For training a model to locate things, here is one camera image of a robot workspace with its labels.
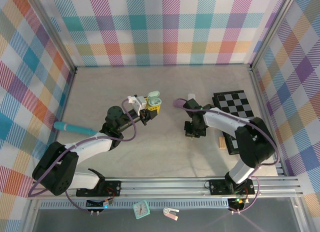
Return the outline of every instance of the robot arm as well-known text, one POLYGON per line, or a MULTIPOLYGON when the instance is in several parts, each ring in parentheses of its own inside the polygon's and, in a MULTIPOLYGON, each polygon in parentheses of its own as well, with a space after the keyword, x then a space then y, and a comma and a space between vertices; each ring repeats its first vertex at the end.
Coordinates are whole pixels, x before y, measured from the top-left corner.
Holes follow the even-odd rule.
MULTIPOLYGON (((162 103, 161 99, 158 98, 159 94, 158 91, 154 91, 149 93, 147 97, 137 95, 128 97, 128 102, 133 107, 128 114, 134 123, 141 121, 144 125, 147 125, 149 120, 158 115, 162 103)), ((121 107, 112 106, 107 111, 102 129, 94 136, 86 139, 87 141, 68 144, 55 141, 50 144, 32 173, 33 179, 38 180, 62 152, 72 147, 46 174, 40 184, 55 196, 61 195, 67 189, 80 188, 86 190, 85 194, 91 191, 99 194, 105 189, 105 177, 90 168, 88 170, 93 173, 75 172, 76 167, 92 156, 115 149, 124 138, 122 132, 132 125, 129 116, 123 112, 121 107)))
POLYGON ((231 193, 248 179, 259 164, 274 154, 275 150, 268 140, 248 125, 248 123, 254 124, 272 138, 261 118, 255 117, 249 120, 231 114, 225 116, 226 113, 219 108, 210 104, 201 107, 194 99, 186 101, 183 107, 189 110, 204 110, 187 111, 192 121, 186 121, 184 124, 185 136, 195 138, 206 136, 206 129, 213 127, 236 138, 241 159, 225 175, 226 186, 231 193))

